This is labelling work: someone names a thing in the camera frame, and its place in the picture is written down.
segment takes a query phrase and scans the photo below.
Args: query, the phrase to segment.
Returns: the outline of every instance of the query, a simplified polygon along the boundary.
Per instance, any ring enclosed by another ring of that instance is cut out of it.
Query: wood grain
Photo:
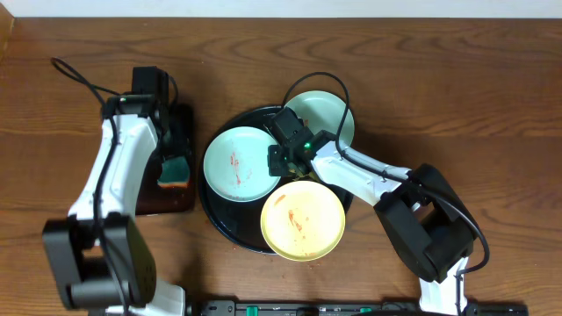
[[[562,310],[562,24],[557,20],[19,18],[0,66],[0,314],[63,315],[40,240],[64,217],[100,139],[98,104],[58,74],[128,90],[131,69],[170,72],[193,104],[198,158],[243,111],[279,103],[318,70],[348,85],[354,147],[384,162],[437,166],[484,230],[492,259],[469,275],[479,301]],[[298,91],[341,93],[320,78]],[[196,298],[377,301],[419,296],[372,209],[317,262],[258,255],[193,212],[138,218],[158,273]],[[481,257],[476,247],[471,262]]]

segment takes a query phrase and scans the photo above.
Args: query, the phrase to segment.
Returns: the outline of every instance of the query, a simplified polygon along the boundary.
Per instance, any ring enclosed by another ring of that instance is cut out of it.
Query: plate
[[[313,134],[325,130],[335,134],[342,121],[345,103],[336,95],[326,91],[308,91],[301,93],[287,102],[286,107],[293,110],[304,120]],[[355,134],[355,121],[351,111],[343,122],[340,140],[351,145]]]
[[[275,190],[262,210],[262,234],[278,255],[310,261],[335,248],[345,228],[342,202],[330,189],[311,181]]]
[[[226,130],[205,152],[203,171],[209,186],[235,202],[257,200],[270,193],[279,176],[270,176],[267,154],[277,143],[266,132],[241,126]]]

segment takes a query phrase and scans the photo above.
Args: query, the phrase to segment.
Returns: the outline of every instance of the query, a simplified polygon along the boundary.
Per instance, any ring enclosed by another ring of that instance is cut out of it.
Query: food stain
[[[279,197],[277,201],[275,201],[275,204],[273,206],[277,206],[279,202],[283,201],[284,198],[285,198],[285,194]]]
[[[302,225],[299,224],[296,220],[295,220],[295,213],[292,210],[289,210],[289,220],[291,221],[291,224],[295,227],[297,227],[297,229],[299,229],[299,233],[302,231]]]
[[[240,163],[238,162],[238,159],[236,159],[236,152],[233,152],[232,155],[230,156],[230,165],[234,167],[234,173],[236,174],[236,184],[238,184],[238,186],[240,186],[240,183],[242,183],[242,181],[240,181]]]

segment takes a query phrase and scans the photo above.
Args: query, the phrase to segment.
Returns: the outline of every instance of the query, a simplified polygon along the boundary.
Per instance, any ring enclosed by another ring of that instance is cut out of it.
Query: sponge
[[[168,159],[162,164],[158,185],[161,188],[187,188],[190,175],[190,166],[184,156]]]

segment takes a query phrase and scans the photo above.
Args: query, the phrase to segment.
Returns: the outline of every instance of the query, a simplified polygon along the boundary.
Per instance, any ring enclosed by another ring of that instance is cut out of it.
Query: round black tray
[[[264,123],[279,111],[281,111],[281,106],[266,106],[245,112],[222,126],[213,136],[213,140],[224,131],[239,126],[255,127],[267,132]],[[291,181],[291,178],[283,177],[276,188]],[[334,185],[327,186],[342,201],[343,210],[347,213],[353,200],[353,195]],[[265,242],[262,236],[262,228],[260,227],[262,208],[271,192],[265,197],[251,202],[238,203],[229,201],[219,196],[209,186],[203,172],[203,160],[201,160],[199,167],[198,191],[205,213],[220,233],[233,243],[246,249],[263,254],[275,254]]]

